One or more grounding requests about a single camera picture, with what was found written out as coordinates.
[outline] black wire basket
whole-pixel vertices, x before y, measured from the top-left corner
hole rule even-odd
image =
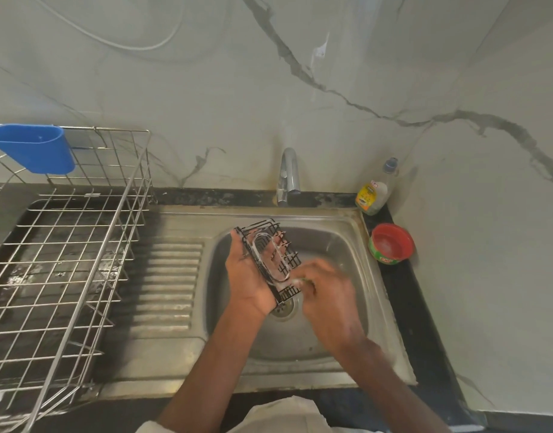
[[[298,253],[286,239],[280,223],[263,220],[244,228],[236,228],[244,247],[273,292],[277,306],[300,293],[290,282],[290,271],[301,264]]]

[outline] kitchen sink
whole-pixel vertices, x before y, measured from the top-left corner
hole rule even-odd
[[[320,257],[347,273],[355,287],[359,318],[363,328],[367,328],[364,279],[360,276],[349,242],[334,232],[303,227],[288,227],[286,236],[293,243],[302,262]],[[230,242],[229,234],[219,241],[209,270],[206,306],[209,334],[230,298],[229,280],[224,267]],[[261,361],[302,361],[330,357],[302,313],[301,294],[268,315],[252,345],[249,357]]]
[[[84,398],[165,397],[176,392],[229,300],[224,262],[230,230],[274,218],[301,261],[322,257],[351,277],[359,319],[396,373],[415,376],[367,230],[351,208],[152,207],[121,284],[93,368],[99,383]],[[252,346],[237,392],[355,386],[318,342],[302,314],[302,294],[274,310]]]

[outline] sink drain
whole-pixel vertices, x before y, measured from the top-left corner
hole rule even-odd
[[[295,315],[297,310],[297,300],[296,298],[291,298],[287,302],[277,306],[273,311],[271,311],[271,316],[277,320],[289,320]]]

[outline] wire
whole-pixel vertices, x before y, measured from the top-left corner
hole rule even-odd
[[[172,38],[174,38],[174,36],[178,33],[178,30],[180,29],[180,26],[182,25],[182,21],[184,20],[184,4],[183,4],[182,8],[181,8],[181,11],[180,11],[180,15],[178,16],[178,23],[172,29],[172,33],[170,35],[168,35],[165,38],[164,41],[162,41],[158,44],[149,45],[148,47],[129,47],[128,45],[113,43],[112,41],[108,41],[104,38],[101,38],[100,36],[94,35],[93,33],[87,31],[84,28],[81,28],[78,24],[76,24],[76,23],[70,21],[68,18],[64,17],[61,13],[56,11],[56,9],[49,6],[45,1],[43,1],[43,0],[35,0],[35,1],[37,1],[38,4],[42,7],[44,7],[48,12],[54,14],[56,17],[60,18],[65,23],[71,25],[73,28],[75,28],[79,32],[85,34],[86,36],[92,38],[93,40],[98,41],[99,43],[109,45],[110,47],[119,48],[120,50],[130,50],[130,51],[156,50],[157,48],[160,48],[160,47],[168,44],[170,42],[170,40],[172,40]]]

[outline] blue plastic holder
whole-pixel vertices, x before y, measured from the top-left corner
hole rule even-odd
[[[74,158],[58,126],[3,124],[0,150],[32,173],[65,175],[74,167]]]

